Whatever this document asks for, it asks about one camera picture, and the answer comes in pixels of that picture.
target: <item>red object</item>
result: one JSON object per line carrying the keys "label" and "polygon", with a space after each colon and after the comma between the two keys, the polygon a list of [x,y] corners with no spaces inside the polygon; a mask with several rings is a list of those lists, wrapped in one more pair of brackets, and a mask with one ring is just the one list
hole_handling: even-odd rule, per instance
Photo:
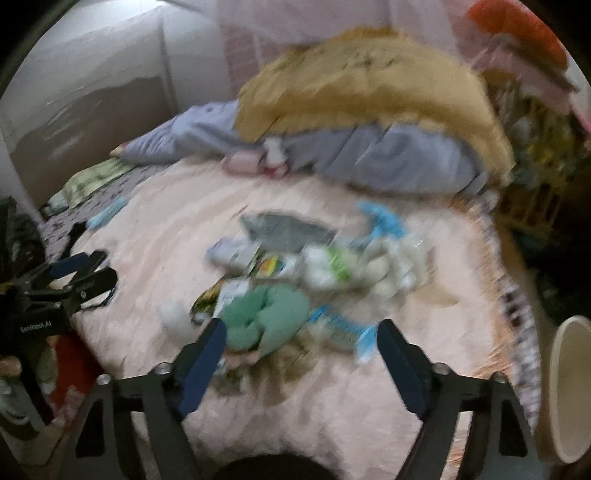
{"label": "red object", "polygon": [[511,0],[480,0],[467,15],[488,33],[510,34],[534,50],[540,59],[562,70],[569,67],[566,50],[550,27]]}
{"label": "red object", "polygon": [[104,370],[74,332],[60,335],[55,350],[58,376],[56,389],[49,397],[55,418],[69,426]]}

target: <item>pillow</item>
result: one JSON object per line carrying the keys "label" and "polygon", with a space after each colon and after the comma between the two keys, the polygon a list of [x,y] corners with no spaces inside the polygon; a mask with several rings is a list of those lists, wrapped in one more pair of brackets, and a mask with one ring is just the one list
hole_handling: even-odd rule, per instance
{"label": "pillow", "polygon": [[550,27],[511,0],[480,0],[470,7],[467,15],[488,33],[513,35],[540,59],[561,70],[568,68],[566,50]]}

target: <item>screw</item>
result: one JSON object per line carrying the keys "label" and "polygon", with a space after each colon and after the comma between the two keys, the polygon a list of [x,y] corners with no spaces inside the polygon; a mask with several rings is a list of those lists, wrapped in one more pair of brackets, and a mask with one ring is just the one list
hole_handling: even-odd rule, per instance
{"label": "screw", "polygon": [[449,365],[438,362],[433,364],[433,371],[439,375],[449,375],[452,369],[449,368]]}
{"label": "screw", "polygon": [[154,367],[156,375],[168,375],[173,370],[173,367],[168,362],[162,362]]}
{"label": "screw", "polygon": [[108,385],[111,383],[111,380],[113,380],[113,378],[109,374],[102,374],[96,377],[96,382],[99,385]]}
{"label": "screw", "polygon": [[503,372],[495,372],[491,375],[495,382],[507,383],[507,376]]}

